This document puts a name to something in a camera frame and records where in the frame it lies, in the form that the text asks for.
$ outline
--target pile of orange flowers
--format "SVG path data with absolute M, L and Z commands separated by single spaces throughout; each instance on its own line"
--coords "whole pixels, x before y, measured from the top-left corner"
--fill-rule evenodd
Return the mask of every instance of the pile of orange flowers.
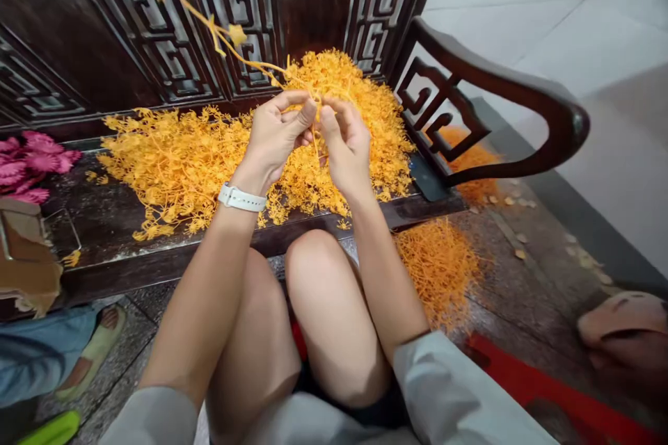
M 469 317 L 466 292 L 483 278 L 480 258 L 447 218 L 394 235 L 432 329 L 461 327 Z
M 458 145 L 470 132 L 459 127 L 445 127 L 439 131 L 443 139 L 454 147 Z M 449 162 L 448 165 L 452 172 L 460 172 L 479 165 L 490 165 L 492 163 L 499 163 L 501 158 L 487 149 L 480 143 L 473 145 L 464 154 Z M 499 196 L 499 189 L 496 184 L 496 179 L 476 179 L 464 184 L 459 184 L 457 190 L 469 205 L 481 206 L 486 204 L 486 200 L 490 196 Z
M 407 195 L 411 177 L 406 153 L 413 145 L 406 138 L 399 105 L 389 87 L 362 78 L 350 57 L 338 51 L 306 54 L 301 65 L 288 67 L 288 75 L 288 88 L 302 88 L 305 82 L 321 95 L 355 103 L 372 136 L 370 171 L 377 198 L 387 201 L 393 195 Z M 213 106 L 200 115 L 137 111 L 137 118 L 105 118 L 118 135 L 102 141 L 109 153 L 97 157 L 146 207 L 145 221 L 133 237 L 142 241 L 170 235 L 181 224 L 190 234 L 206 228 L 221 186 L 244 157 L 252 113 L 232 118 Z M 316 137 L 316 141 L 324 152 L 322 139 Z M 292 209 L 309 215 L 330 211 L 349 216 L 345 199 L 313 147 L 298 148 L 290 155 L 282 177 L 267 194 L 267 208 L 258 216 L 258 226 L 264 227 L 267 217 L 279 225 Z

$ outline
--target left hand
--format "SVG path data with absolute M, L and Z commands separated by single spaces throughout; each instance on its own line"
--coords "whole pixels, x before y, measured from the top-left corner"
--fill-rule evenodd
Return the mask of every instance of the left hand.
M 292 104 L 303 104 L 300 111 L 282 113 Z M 308 130 L 317 107 L 306 90 L 286 90 L 255 109 L 253 128 L 244 159 L 230 184 L 253 195 L 264 196 L 280 179 L 293 149 L 313 141 Z

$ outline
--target foot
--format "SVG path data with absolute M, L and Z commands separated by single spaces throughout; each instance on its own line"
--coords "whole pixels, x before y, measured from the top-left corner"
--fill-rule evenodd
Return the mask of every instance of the foot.
M 100 312 L 100 325 L 106 327 L 110 330 L 116 328 L 118 323 L 118 311 L 114 306 L 108 306 Z M 84 380 L 86 374 L 90 370 L 90 366 L 93 364 L 92 360 L 79 357 L 77 363 L 74 364 L 74 368 L 70 375 L 65 379 L 65 382 L 58 388 L 57 391 L 63 391 L 64 389 L 69 389 L 74 386 L 77 386 Z

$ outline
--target forearm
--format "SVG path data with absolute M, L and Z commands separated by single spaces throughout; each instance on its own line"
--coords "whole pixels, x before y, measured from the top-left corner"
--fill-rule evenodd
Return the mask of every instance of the forearm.
M 249 182 L 232 184 L 255 191 Z M 234 327 L 256 219 L 255 212 L 218 208 L 167 306 L 140 387 L 172 387 L 202 405 Z
M 360 274 L 369 311 L 388 361 L 395 348 L 429 331 L 422 303 L 373 195 L 349 200 Z

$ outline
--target thigh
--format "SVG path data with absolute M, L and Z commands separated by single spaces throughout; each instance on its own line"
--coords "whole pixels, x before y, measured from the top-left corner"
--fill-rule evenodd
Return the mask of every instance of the thigh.
M 213 443 L 238 442 L 268 404 L 292 393 L 300 368 L 283 291 L 251 249 L 234 330 L 207 392 Z
M 351 408 L 387 392 L 391 369 L 348 256 L 330 234 L 302 235 L 285 256 L 288 294 L 306 342 L 313 376 Z

